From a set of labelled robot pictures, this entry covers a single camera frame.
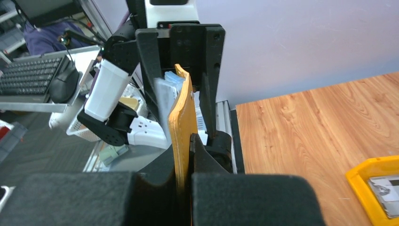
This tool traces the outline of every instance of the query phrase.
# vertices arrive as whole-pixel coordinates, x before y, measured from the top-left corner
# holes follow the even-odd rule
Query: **yellow container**
[[[389,219],[367,181],[372,177],[399,174],[399,155],[367,159],[345,176],[374,226],[399,226],[399,218]]]

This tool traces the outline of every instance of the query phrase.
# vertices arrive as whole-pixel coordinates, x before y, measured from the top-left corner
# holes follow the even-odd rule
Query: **wooden tabletop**
[[[328,225],[371,225],[345,173],[399,155],[399,73],[238,105],[237,115],[247,174],[300,175]]]

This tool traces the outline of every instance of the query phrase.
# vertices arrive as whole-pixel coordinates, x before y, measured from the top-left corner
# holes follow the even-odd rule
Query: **keyboard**
[[[10,63],[0,77],[0,102],[46,103],[51,81],[69,64],[71,61],[66,55],[39,56]]]

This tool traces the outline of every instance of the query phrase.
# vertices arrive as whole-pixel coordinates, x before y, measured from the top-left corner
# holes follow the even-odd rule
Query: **black computer mouse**
[[[66,103],[75,93],[78,80],[79,72],[75,67],[67,67],[56,75],[48,88],[51,100],[56,104]]]

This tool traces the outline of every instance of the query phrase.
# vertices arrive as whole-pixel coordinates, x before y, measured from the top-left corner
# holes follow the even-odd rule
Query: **purple shirt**
[[[31,56],[66,50],[65,46],[58,42],[58,37],[62,35],[67,28],[83,33],[78,26],[71,22],[61,22],[39,29],[33,28],[29,22],[26,22],[24,38]],[[89,46],[75,39],[72,39],[72,45],[74,48]]]

